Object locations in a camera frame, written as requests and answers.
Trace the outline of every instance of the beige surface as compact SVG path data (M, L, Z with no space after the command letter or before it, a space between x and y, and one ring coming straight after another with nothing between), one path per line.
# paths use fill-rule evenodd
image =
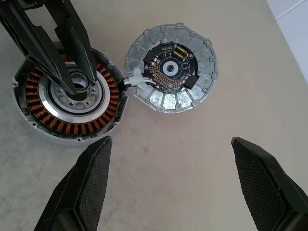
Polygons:
M130 98L113 133L99 231L256 230L241 192L232 136L275 155L308 192L308 86L265 0L72 3L92 46L121 69L125 53L144 29L175 22L209 38L219 60L212 94L193 110L165 115ZM43 20L46 11L40 12L31 15L36 24L52 25ZM8 76L16 69L8 63L21 62L22 56L0 30L1 54L8 57L2 62L6 76L1 78L10 81ZM9 92L7 87L0 88ZM30 231L52 189L82 149L37 140L12 105L5 111L10 116L1 124L5 143L0 151L11 158L0 162L1 225L6 231ZM6 137L19 145L8 143ZM23 178L35 180L24 185Z

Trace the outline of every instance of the circuit board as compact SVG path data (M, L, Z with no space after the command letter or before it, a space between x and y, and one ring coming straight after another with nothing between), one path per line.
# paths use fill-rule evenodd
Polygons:
M160 92L180 92L185 81L197 72L194 54L176 43L157 45L143 61L145 77L152 79Z

